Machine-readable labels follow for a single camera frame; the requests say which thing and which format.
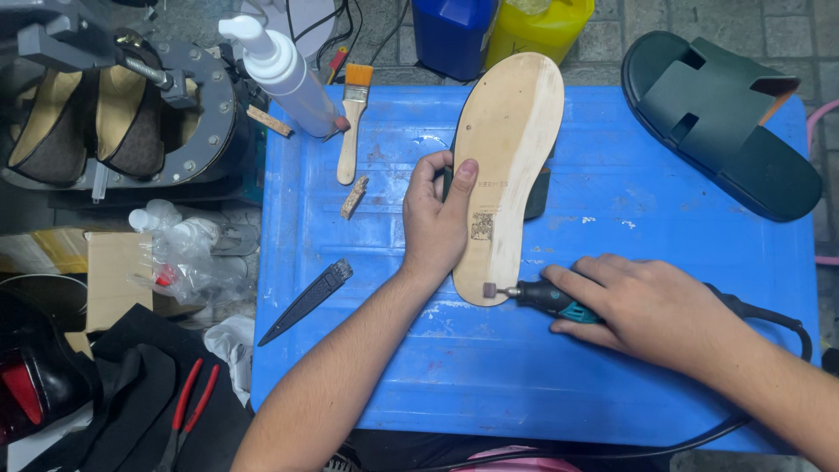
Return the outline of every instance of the yellow container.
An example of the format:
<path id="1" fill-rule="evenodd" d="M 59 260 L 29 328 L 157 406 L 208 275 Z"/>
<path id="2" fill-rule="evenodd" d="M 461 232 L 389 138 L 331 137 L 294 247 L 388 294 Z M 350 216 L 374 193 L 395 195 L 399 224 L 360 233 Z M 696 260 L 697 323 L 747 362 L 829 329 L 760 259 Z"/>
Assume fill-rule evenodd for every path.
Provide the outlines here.
<path id="1" fill-rule="evenodd" d="M 519 52 L 538 52 L 559 65 L 594 12 L 594 0 L 552 0 L 537 14 L 502 2 L 489 40 L 487 69 Z"/>

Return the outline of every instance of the qr code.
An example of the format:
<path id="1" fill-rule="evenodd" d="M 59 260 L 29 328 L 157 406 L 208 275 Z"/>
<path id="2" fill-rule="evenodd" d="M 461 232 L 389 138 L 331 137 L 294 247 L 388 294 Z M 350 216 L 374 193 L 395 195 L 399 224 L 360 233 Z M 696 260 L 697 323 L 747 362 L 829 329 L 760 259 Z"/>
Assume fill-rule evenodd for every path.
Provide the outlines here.
<path id="1" fill-rule="evenodd" d="M 489 241 L 492 239 L 492 213 L 473 213 L 472 231 L 470 238 L 476 241 Z"/>

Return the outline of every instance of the white pump bottle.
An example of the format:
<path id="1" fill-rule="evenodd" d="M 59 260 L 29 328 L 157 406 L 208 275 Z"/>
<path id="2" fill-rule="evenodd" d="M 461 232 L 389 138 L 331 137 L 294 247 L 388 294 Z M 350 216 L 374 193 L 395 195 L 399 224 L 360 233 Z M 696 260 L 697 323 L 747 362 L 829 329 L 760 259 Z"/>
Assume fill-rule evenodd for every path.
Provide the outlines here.
<path id="1" fill-rule="evenodd" d="M 242 43 L 248 74 L 306 133 L 319 138 L 335 129 L 335 105 L 288 36 L 247 15 L 220 20 L 218 32 Z"/>

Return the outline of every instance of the fingernail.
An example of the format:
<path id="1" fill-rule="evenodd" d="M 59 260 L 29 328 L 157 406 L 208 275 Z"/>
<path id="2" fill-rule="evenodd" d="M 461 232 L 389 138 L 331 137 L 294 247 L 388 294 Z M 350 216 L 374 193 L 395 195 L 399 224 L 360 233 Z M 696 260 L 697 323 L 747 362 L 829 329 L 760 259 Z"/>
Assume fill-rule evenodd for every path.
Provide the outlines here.
<path id="1" fill-rule="evenodd" d="M 475 172 L 477 172 L 477 161 L 474 159 L 464 160 L 461 166 L 457 168 L 457 174 L 467 179 L 472 177 Z"/>

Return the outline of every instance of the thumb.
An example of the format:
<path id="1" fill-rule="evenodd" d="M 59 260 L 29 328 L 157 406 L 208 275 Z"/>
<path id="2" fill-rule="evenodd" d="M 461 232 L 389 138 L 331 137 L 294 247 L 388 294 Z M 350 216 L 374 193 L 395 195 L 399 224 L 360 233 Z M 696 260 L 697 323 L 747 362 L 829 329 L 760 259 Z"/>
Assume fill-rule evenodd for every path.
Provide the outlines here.
<path id="1" fill-rule="evenodd" d="M 446 203 L 440 212 L 446 212 L 458 218 L 466 217 L 466 210 L 469 206 L 469 196 L 477 181 L 477 161 L 474 159 L 464 160 L 457 172 L 451 179 L 449 194 L 446 196 Z"/>
<path id="2" fill-rule="evenodd" d="M 597 344 L 604 348 L 615 349 L 623 352 L 623 343 L 615 336 L 605 324 L 577 323 L 571 320 L 556 320 L 550 324 L 552 333 L 564 333 L 586 341 Z"/>

